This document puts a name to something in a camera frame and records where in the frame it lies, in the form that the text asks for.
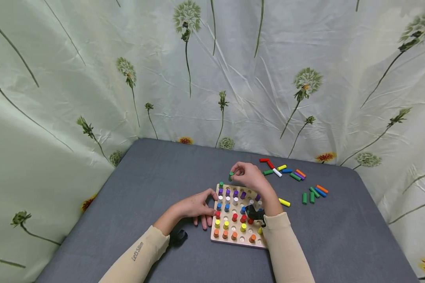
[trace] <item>yellow peg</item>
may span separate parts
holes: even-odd
[[[282,200],[282,199],[280,199],[280,198],[279,198],[279,202],[280,202],[281,204],[283,204],[284,206],[288,206],[288,208],[289,208],[289,207],[290,207],[290,205],[291,205],[291,203],[287,202],[286,200]]]

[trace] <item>gray tablecloth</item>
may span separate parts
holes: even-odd
[[[194,145],[137,140],[84,216],[40,274],[41,283],[96,283],[115,260],[174,202],[228,183],[237,161],[266,156]],[[316,283],[418,282],[359,175],[346,167],[274,158],[307,178],[268,175],[288,213]],[[310,186],[329,190],[302,204]],[[151,269],[147,282],[273,282],[267,250],[210,241],[210,230],[181,222],[188,233]]]

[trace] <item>wrinkled fabric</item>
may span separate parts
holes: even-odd
[[[0,1],[0,282],[139,137],[350,167],[425,277],[425,0],[195,3]]]

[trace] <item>black object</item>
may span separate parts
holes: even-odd
[[[186,231],[183,229],[179,230],[179,232],[170,233],[170,241],[168,242],[168,246],[179,247],[186,241],[188,238]]]
[[[254,206],[246,206],[246,213],[250,219],[253,220],[262,220],[263,224],[261,224],[261,227],[266,227],[266,222],[264,221],[264,209],[260,211],[255,211]]]

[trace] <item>orange peg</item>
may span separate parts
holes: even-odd
[[[319,188],[321,191],[323,191],[325,194],[329,193],[328,190],[326,190],[325,188],[321,187],[320,185],[316,185],[317,188]]]
[[[304,173],[302,173],[302,172],[300,172],[300,170],[299,170],[299,169],[296,169],[296,172],[297,172],[299,175],[301,175],[302,177],[304,177],[304,178],[306,177],[306,176],[305,176],[305,174],[304,174]]]

